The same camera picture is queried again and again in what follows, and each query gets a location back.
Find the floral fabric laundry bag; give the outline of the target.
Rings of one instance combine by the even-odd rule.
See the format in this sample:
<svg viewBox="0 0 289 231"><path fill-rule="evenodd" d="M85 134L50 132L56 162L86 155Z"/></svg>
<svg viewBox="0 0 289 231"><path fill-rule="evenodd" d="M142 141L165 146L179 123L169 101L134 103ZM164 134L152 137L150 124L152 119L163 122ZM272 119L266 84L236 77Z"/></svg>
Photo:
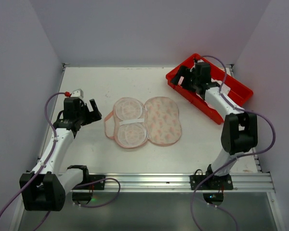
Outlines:
<svg viewBox="0 0 289 231"><path fill-rule="evenodd" d="M145 103L121 98L105 117L105 135L126 149L147 141L159 146L175 144L182 135L177 104L168 97L153 97Z"/></svg>

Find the white bra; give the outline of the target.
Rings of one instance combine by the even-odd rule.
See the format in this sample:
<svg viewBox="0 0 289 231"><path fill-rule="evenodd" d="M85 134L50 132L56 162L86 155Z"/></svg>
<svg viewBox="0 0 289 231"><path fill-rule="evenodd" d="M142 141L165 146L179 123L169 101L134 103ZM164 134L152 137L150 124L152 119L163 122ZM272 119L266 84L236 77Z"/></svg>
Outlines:
<svg viewBox="0 0 289 231"><path fill-rule="evenodd" d="M211 80L212 80L212 82L217 82L222 87L222 89L221 89L221 93L222 94L224 94L224 95L228 95L229 94L229 92L231 90L231 88L229 86L227 86L225 83L222 84L221 80L216 80L216 79L213 79L213 78Z"/></svg>

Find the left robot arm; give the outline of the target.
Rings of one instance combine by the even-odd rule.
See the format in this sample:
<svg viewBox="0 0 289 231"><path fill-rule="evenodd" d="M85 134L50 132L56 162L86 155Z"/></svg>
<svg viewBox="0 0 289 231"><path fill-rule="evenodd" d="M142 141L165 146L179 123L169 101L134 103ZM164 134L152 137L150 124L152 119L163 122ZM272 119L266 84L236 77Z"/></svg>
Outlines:
<svg viewBox="0 0 289 231"><path fill-rule="evenodd" d="M102 118L94 99L90 104L91 111L79 97L64 99L64 109L52 124L52 137L42 158L31 172L20 177L25 210L60 211L66 195L77 185L89 182L89 170L85 165L71 165L62 175L59 171L80 128Z"/></svg>

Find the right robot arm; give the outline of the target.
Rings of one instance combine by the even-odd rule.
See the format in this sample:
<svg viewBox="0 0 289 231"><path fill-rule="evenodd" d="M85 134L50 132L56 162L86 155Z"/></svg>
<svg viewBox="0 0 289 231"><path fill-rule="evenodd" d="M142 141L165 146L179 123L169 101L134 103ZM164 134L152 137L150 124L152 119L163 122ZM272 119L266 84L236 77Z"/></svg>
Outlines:
<svg viewBox="0 0 289 231"><path fill-rule="evenodd" d="M199 95L204 102L211 104L224 120L222 149L214 162L209 164L205 174L194 174L191 177L196 184L195 189L213 190L223 186L232 189L231 168L242 154L258 143L257 116L244 112L242 107L222 93L224 84L212 81L212 70L210 63L203 59L194 59L192 67L181 65L170 82Z"/></svg>

